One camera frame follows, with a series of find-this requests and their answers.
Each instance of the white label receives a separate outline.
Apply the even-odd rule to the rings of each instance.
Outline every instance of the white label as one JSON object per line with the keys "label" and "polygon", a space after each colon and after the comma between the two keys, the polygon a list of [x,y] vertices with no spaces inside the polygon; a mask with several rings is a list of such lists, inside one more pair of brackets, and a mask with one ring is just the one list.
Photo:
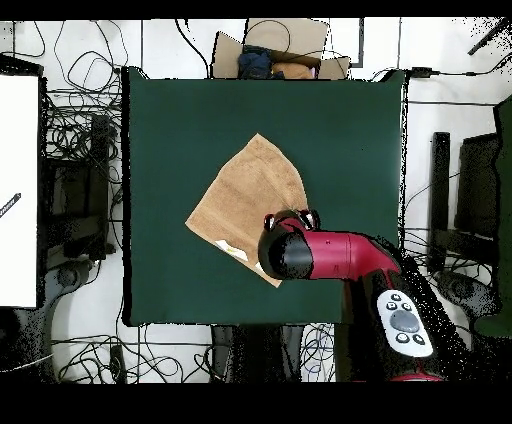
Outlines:
{"label": "white label", "polygon": [[248,261],[247,254],[236,247],[230,246],[226,240],[217,240],[215,243],[224,250],[224,252],[229,253],[231,256],[236,256],[237,258],[243,259],[244,261]]}

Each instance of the black cable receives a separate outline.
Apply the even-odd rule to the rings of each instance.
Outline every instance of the black cable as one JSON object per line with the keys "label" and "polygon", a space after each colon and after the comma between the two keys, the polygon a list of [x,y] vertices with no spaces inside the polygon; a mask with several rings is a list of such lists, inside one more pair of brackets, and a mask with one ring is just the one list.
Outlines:
{"label": "black cable", "polygon": [[258,25],[261,25],[261,24],[263,24],[265,22],[274,22],[276,24],[281,25],[286,30],[286,32],[288,34],[288,45],[286,46],[286,50],[283,52],[283,55],[286,54],[288,52],[288,50],[290,49],[290,45],[292,43],[292,35],[291,35],[290,30],[288,29],[288,27],[285,24],[283,24],[282,22],[276,21],[274,19],[264,19],[264,20],[262,20],[260,22],[256,22],[252,27],[250,27],[246,31],[245,37],[247,37],[247,34],[249,34],[249,32],[251,32],[255,27],[257,27]]}
{"label": "black cable", "polygon": [[201,52],[199,50],[197,50],[197,48],[190,42],[190,40],[185,36],[185,34],[183,34],[183,31],[181,30],[181,27],[180,27],[180,24],[178,22],[177,19],[174,20],[174,23],[176,24],[176,28],[178,29],[178,32],[181,34],[181,36],[183,37],[183,39],[186,41],[186,43],[192,47],[192,49],[199,55],[199,57],[201,58],[201,60],[203,61],[204,63],[204,66],[206,68],[206,78],[210,78],[210,69],[208,67],[208,63],[206,62],[206,59],[204,58],[204,56],[201,54]]}
{"label": "black cable", "polygon": [[[459,172],[457,172],[456,174],[452,174],[452,175],[450,175],[450,176],[448,177],[448,179],[451,179],[451,178],[453,178],[453,177],[456,177],[456,176],[457,176],[457,175],[459,175],[459,174],[460,174],[460,171],[459,171]],[[442,178],[442,179],[440,178],[440,179],[439,179],[439,181],[434,181],[434,182],[430,183],[430,184],[429,184],[428,186],[426,186],[424,189],[420,190],[420,191],[419,191],[419,192],[417,192],[414,196],[412,196],[412,197],[409,199],[409,201],[407,202],[407,204],[405,205],[405,210],[407,211],[407,208],[408,208],[409,204],[411,203],[411,201],[412,201],[415,197],[417,197],[417,196],[419,196],[421,193],[423,193],[425,190],[428,190],[428,189],[429,189],[431,186],[433,186],[434,184],[439,184],[439,183],[442,183],[442,182],[446,182],[446,181],[441,181],[441,180],[444,180],[444,178]]]}
{"label": "black cable", "polygon": [[28,53],[18,53],[18,52],[14,52],[14,51],[12,51],[12,52],[5,51],[5,52],[1,52],[0,54],[12,54],[13,57],[15,55],[18,55],[18,56],[32,57],[32,58],[38,58],[38,57],[44,56],[44,54],[46,53],[46,43],[44,42],[43,35],[41,34],[41,30],[39,29],[39,26],[37,25],[36,21],[34,21],[34,25],[36,26],[36,30],[37,30],[37,33],[39,34],[39,38],[41,39],[41,42],[43,43],[43,51],[41,53],[39,53],[38,55],[33,55],[33,54],[28,54]]}
{"label": "black cable", "polygon": [[462,73],[450,73],[450,72],[438,72],[438,71],[432,71],[433,74],[432,75],[450,75],[450,76],[467,76],[467,77],[475,77],[475,76],[479,76],[479,75],[488,75],[500,68],[502,68],[503,66],[505,66],[506,62],[512,58],[512,52],[506,54],[503,58],[500,59],[500,61],[494,65],[494,67],[492,69],[490,69],[489,71],[487,72],[462,72]]}

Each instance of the towel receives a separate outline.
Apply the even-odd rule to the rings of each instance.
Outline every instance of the towel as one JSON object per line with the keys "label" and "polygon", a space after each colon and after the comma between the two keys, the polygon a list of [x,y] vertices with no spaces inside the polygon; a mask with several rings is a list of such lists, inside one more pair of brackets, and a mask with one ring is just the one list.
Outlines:
{"label": "towel", "polygon": [[315,76],[305,65],[300,63],[275,63],[272,65],[272,72],[284,74],[285,79],[314,79]]}
{"label": "towel", "polygon": [[278,287],[258,262],[265,215],[307,209],[298,171],[270,141],[256,134],[219,171],[185,225]]}

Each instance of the green mat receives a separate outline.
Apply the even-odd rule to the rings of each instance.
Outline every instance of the green mat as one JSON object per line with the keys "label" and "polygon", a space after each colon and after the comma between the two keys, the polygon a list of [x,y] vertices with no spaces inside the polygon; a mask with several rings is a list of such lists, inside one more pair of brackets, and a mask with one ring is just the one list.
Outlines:
{"label": "green mat", "polygon": [[274,288],[185,221],[220,168],[260,133],[298,169],[323,228],[397,243],[404,79],[147,80],[130,68],[125,322],[340,322],[340,281]]}

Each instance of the cable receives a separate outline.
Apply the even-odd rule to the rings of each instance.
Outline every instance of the cable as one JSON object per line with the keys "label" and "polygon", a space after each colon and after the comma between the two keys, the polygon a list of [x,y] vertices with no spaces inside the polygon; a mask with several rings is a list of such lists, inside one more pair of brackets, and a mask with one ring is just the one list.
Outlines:
{"label": "cable", "polygon": [[255,27],[257,27],[258,25],[261,25],[261,24],[263,24],[265,22],[274,22],[276,24],[281,25],[286,30],[286,32],[288,34],[288,45],[286,46],[286,50],[283,52],[283,55],[286,54],[288,52],[288,50],[290,49],[290,45],[292,43],[292,35],[291,35],[290,30],[288,29],[288,27],[285,24],[283,24],[282,22],[276,21],[274,19],[264,19],[263,21],[257,22],[252,27],[250,27],[245,32],[245,37],[247,37],[247,34],[249,34],[249,32],[251,32]]}
{"label": "cable", "polygon": [[197,48],[190,42],[190,40],[185,36],[185,34],[183,34],[183,31],[181,30],[181,27],[180,27],[180,24],[178,22],[177,19],[174,20],[174,23],[176,24],[176,28],[178,29],[178,32],[181,34],[181,36],[183,37],[183,39],[186,41],[186,43],[192,47],[192,49],[199,55],[199,57],[201,58],[201,60],[203,61],[204,63],[204,66],[206,68],[206,78],[210,78],[210,69],[208,67],[208,63],[206,62],[206,59],[204,58],[204,56],[201,54],[201,52],[199,50],[197,50]]}
{"label": "cable", "polygon": [[438,72],[438,71],[433,71],[433,72],[436,72],[436,73],[433,73],[432,75],[450,75],[450,76],[467,76],[467,77],[475,77],[475,76],[479,76],[479,75],[488,75],[500,68],[502,68],[503,66],[505,66],[506,62],[512,58],[512,52],[506,54],[502,59],[500,59],[500,61],[494,65],[494,67],[492,69],[490,69],[489,71],[487,72],[463,72],[463,73],[449,73],[449,72]]}
{"label": "cable", "polygon": [[[300,368],[303,368],[308,373],[308,382],[311,382],[312,376],[316,378],[315,381],[318,381],[322,370],[324,371],[324,380],[328,380],[325,376],[323,364],[334,355],[334,337],[330,334],[332,328],[332,324],[320,324],[318,326],[312,324],[311,329],[303,337],[303,339],[307,341],[310,335],[314,333],[313,339],[309,340],[304,345],[300,355],[302,358]],[[314,360],[315,363],[312,366],[308,366],[311,360]]]}
{"label": "cable", "polygon": [[34,25],[36,26],[36,30],[37,30],[37,33],[39,34],[39,38],[41,39],[41,42],[43,43],[43,51],[41,53],[39,53],[38,55],[33,55],[33,54],[27,54],[27,53],[18,53],[18,52],[9,52],[9,51],[5,51],[5,52],[1,52],[0,54],[12,54],[13,57],[15,55],[18,55],[18,56],[23,56],[23,57],[32,57],[32,58],[38,58],[38,57],[42,57],[44,56],[44,54],[46,53],[46,44],[44,42],[44,38],[41,34],[41,31],[39,29],[39,26],[37,25],[37,22],[34,21]]}
{"label": "cable", "polygon": [[39,364],[40,362],[46,361],[47,359],[51,358],[52,356],[53,356],[53,353],[48,355],[48,356],[45,356],[44,358],[37,359],[37,360],[35,360],[33,362],[30,362],[28,364],[20,365],[19,367],[14,367],[14,368],[12,368],[10,370],[0,370],[0,373],[13,372],[13,371],[20,370],[20,369],[23,369],[23,368],[31,367],[33,365]]}
{"label": "cable", "polygon": [[[459,171],[459,172],[457,172],[456,174],[450,175],[450,176],[448,177],[448,179],[451,179],[451,178],[453,178],[453,177],[456,177],[457,175],[460,175],[460,171]],[[440,178],[440,179],[439,179],[439,181],[434,181],[434,182],[430,183],[430,184],[429,184],[428,186],[426,186],[424,189],[420,190],[420,191],[419,191],[419,192],[417,192],[414,196],[412,196],[412,197],[409,199],[409,201],[407,202],[407,204],[405,205],[405,210],[407,211],[407,208],[408,208],[409,204],[411,203],[411,201],[412,201],[414,198],[416,198],[417,196],[419,196],[421,193],[423,193],[425,190],[428,190],[428,189],[429,189],[431,186],[433,186],[434,184],[438,184],[438,183],[441,183],[441,182],[445,182],[445,181],[441,181],[441,180],[444,180],[444,178],[443,178],[443,179],[441,179],[441,178]]]}

